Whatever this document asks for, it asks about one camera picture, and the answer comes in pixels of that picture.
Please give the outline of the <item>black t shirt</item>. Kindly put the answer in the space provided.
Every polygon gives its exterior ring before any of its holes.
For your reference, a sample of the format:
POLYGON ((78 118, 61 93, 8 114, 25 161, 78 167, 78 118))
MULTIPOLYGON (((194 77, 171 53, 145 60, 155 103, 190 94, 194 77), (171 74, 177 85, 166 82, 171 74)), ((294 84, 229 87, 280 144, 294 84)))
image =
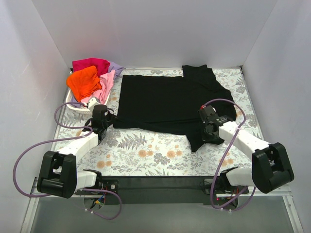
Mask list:
POLYGON ((202 145, 199 109, 210 100, 219 116, 236 120, 231 92, 206 65, 182 67, 183 76, 123 75, 117 129, 184 135, 196 152, 202 145))

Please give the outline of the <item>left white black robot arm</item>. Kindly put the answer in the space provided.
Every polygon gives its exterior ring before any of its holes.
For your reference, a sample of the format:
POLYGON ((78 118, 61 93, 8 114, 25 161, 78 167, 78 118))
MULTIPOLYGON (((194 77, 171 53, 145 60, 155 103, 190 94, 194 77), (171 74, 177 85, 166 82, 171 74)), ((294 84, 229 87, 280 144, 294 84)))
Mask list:
POLYGON ((92 194, 99 194, 104 187, 101 172, 91 169, 79 171, 77 163, 101 143, 115 119, 113 110, 106 105, 96 105, 80 138, 59 151, 46 152, 37 182, 38 192, 67 199, 84 188, 92 194))

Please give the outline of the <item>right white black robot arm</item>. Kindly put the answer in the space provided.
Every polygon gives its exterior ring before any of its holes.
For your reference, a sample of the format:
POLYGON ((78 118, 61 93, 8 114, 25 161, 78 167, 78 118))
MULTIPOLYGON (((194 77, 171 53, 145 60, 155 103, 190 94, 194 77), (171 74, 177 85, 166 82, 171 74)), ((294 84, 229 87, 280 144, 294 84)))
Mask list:
POLYGON ((199 111, 203 142, 210 144, 232 143, 252 162, 249 168, 233 167, 217 173, 216 182, 226 192, 237 186, 253 186, 262 193, 269 193, 294 180, 294 172, 285 147, 263 141, 245 130, 227 116, 218 116, 210 105, 199 111))

